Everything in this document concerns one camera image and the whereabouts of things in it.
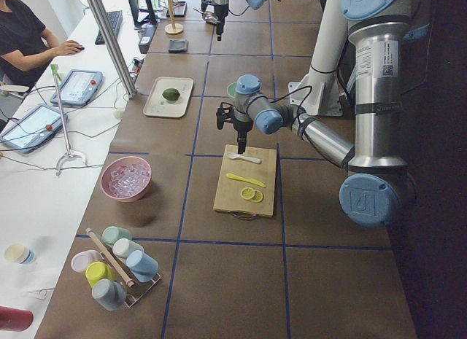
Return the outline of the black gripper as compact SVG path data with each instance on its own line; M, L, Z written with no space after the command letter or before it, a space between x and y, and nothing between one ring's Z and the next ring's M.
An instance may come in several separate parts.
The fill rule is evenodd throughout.
M222 33L224 32L225 18L227 17L227 5L226 4L215 4L214 14L217 17L216 24L216 39L222 41Z
M233 127L237 132L238 153L244 153L246 150L247 133L251 131L251 122L234 119Z

